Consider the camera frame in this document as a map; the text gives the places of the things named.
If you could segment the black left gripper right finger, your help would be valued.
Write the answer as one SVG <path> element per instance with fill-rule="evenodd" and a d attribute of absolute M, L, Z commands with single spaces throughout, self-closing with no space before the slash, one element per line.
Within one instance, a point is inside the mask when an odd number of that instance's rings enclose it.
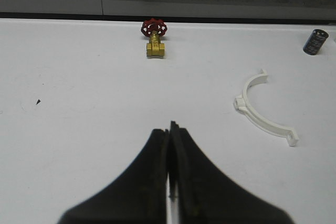
<path fill-rule="evenodd" d="M 180 223 L 293 223 L 282 209 L 222 173 L 185 128 L 172 121 L 170 145 L 178 185 Z"/>

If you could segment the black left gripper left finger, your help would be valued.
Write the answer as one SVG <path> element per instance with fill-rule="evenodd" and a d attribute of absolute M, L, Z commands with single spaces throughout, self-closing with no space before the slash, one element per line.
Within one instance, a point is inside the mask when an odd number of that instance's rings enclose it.
<path fill-rule="evenodd" d="M 166 223 L 169 133 L 155 129 L 128 168 L 59 223 Z"/>

